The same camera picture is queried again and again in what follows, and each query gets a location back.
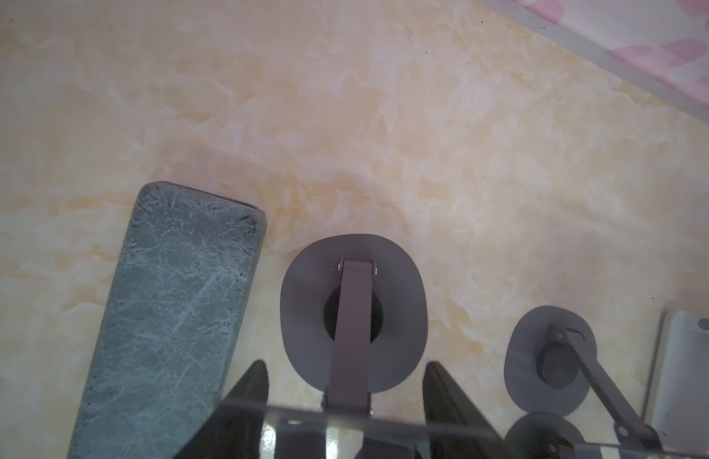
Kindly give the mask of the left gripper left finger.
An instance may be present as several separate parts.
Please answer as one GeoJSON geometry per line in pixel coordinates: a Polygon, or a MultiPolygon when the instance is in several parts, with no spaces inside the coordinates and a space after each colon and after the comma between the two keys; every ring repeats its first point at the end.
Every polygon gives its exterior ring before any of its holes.
{"type": "Polygon", "coordinates": [[[257,360],[174,458],[259,458],[264,415],[251,407],[264,407],[269,391],[267,366],[257,360]]]}

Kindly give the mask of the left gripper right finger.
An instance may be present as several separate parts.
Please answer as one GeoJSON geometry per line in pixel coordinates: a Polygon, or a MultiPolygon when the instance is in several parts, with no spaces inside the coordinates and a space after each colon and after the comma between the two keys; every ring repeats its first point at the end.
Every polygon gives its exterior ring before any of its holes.
{"type": "Polygon", "coordinates": [[[517,457],[438,361],[425,367],[423,409],[432,458],[517,457]]]}

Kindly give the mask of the phone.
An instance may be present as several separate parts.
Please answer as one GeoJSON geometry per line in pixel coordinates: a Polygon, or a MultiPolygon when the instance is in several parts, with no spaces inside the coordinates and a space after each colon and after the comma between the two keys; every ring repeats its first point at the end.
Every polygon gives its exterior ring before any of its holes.
{"type": "Polygon", "coordinates": [[[224,413],[262,423],[263,458],[511,458],[489,428],[417,424],[344,412],[220,401],[224,413]]]}

